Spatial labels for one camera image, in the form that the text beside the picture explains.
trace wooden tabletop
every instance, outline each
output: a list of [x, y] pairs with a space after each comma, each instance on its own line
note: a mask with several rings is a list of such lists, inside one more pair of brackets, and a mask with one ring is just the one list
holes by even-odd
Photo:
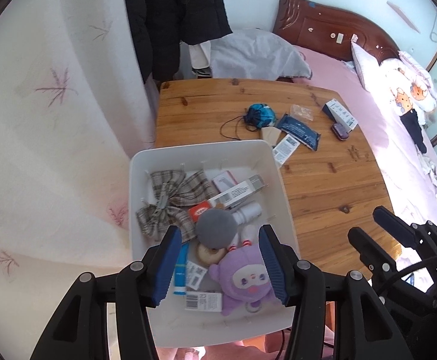
[[[280, 169], [289, 198], [301, 257], [322, 270], [344, 275], [352, 269], [370, 277], [349, 244], [351, 227], [363, 228], [394, 259], [398, 244], [376, 225], [373, 209], [383, 205], [392, 210], [385, 183], [373, 153], [356, 127], [350, 138], [337, 140], [332, 121], [321, 106], [339, 94], [308, 85], [250, 79], [191, 79], [166, 82], [160, 91], [156, 147], [221, 142], [220, 126], [244, 115], [254, 103], [266, 103], [281, 117], [292, 104], [313, 111], [309, 127], [320, 133], [318, 151], [305, 145]], [[224, 135], [235, 135], [236, 121], [223, 128]], [[258, 132], [247, 131], [241, 121], [241, 139], [259, 139]]]

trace plaid bow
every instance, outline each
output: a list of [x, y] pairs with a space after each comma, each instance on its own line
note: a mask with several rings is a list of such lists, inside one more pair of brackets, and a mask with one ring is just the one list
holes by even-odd
[[176, 225], [182, 233], [182, 242], [195, 238], [195, 224], [187, 210], [216, 195], [203, 171], [185, 179], [180, 170], [154, 172], [150, 176], [157, 204], [149, 204], [136, 212], [142, 233], [159, 242], [170, 225]]

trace white storage box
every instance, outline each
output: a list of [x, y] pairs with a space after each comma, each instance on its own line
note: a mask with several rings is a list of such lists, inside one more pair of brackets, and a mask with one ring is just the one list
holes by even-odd
[[[142, 234], [135, 216], [146, 202], [156, 202], [149, 174], [171, 169], [184, 169], [187, 175], [203, 169], [209, 180], [229, 170], [238, 182], [259, 174], [267, 186], [250, 197], [263, 209], [262, 215], [253, 223], [257, 226], [269, 223], [280, 242], [290, 245], [298, 253], [289, 202], [272, 149], [263, 140], [243, 140], [145, 150], [133, 157], [129, 210], [134, 260], [142, 259], [146, 250], [154, 245]], [[278, 300], [264, 302], [262, 309], [256, 313], [250, 313], [242, 306], [224, 317], [219, 312], [186, 311], [185, 297], [174, 295], [172, 288], [173, 278], [172, 286], [160, 306], [148, 309], [158, 347], [217, 345], [268, 334], [292, 325], [294, 308], [286, 309]]]

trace wooden headboard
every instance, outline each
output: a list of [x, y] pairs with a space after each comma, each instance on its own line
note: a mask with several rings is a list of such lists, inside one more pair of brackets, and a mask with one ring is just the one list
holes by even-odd
[[280, 0], [273, 33], [292, 44], [342, 61], [353, 60], [350, 42], [356, 35], [356, 43], [379, 63], [398, 58], [396, 43], [372, 21], [308, 0]]

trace white curtain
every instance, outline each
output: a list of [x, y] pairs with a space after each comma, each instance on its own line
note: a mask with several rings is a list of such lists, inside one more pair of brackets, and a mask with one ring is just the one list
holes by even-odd
[[0, 351], [28, 359], [76, 276], [130, 262], [129, 159], [157, 89], [124, 0], [12, 0], [0, 16]]

